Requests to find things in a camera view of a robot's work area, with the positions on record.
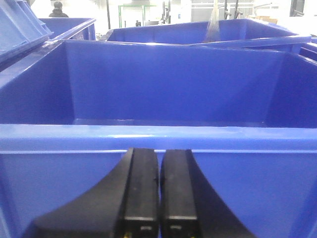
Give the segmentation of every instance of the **white wall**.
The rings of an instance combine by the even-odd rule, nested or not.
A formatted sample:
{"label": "white wall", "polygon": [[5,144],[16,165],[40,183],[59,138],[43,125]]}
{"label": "white wall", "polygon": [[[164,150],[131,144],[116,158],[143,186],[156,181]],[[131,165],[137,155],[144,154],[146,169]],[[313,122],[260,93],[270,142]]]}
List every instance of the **white wall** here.
{"label": "white wall", "polygon": [[257,15],[271,16],[272,18],[288,17],[291,9],[291,0],[254,0],[254,5],[262,5],[273,3],[278,6],[278,9],[258,8]]}
{"label": "white wall", "polygon": [[308,17],[317,15],[317,0],[305,0],[304,14]]}

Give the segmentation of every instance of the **dark clothing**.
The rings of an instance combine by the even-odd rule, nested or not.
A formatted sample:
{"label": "dark clothing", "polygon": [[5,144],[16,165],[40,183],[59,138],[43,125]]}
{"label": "dark clothing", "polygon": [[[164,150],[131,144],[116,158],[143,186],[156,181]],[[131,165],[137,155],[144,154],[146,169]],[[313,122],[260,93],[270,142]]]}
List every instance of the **dark clothing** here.
{"label": "dark clothing", "polygon": [[62,12],[59,8],[54,8],[53,12],[49,15],[49,17],[68,17],[65,13]]}

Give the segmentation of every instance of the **blue plastic crate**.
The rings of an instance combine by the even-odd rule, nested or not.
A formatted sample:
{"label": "blue plastic crate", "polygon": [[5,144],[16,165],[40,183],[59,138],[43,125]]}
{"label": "blue plastic crate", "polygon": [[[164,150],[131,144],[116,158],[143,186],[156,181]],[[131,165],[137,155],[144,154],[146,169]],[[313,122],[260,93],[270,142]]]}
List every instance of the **blue plastic crate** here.
{"label": "blue plastic crate", "polygon": [[46,26],[53,31],[50,39],[82,39],[96,40],[94,18],[40,18]]}
{"label": "blue plastic crate", "polygon": [[317,61],[317,44],[314,44],[314,43],[304,44],[301,48],[300,55]]}
{"label": "blue plastic crate", "polygon": [[313,61],[285,52],[63,41],[0,79],[3,238],[20,238],[32,219],[88,190],[129,147],[155,148],[160,159],[165,149],[193,149],[258,238],[316,232]]}
{"label": "blue plastic crate", "polygon": [[0,0],[0,65],[49,38],[50,30],[23,0]]}
{"label": "blue plastic crate", "polygon": [[299,35],[281,26],[256,19],[219,21],[220,42],[204,44],[207,22],[191,22],[113,29],[108,41],[205,45],[222,48],[273,49],[299,53],[310,35]]}

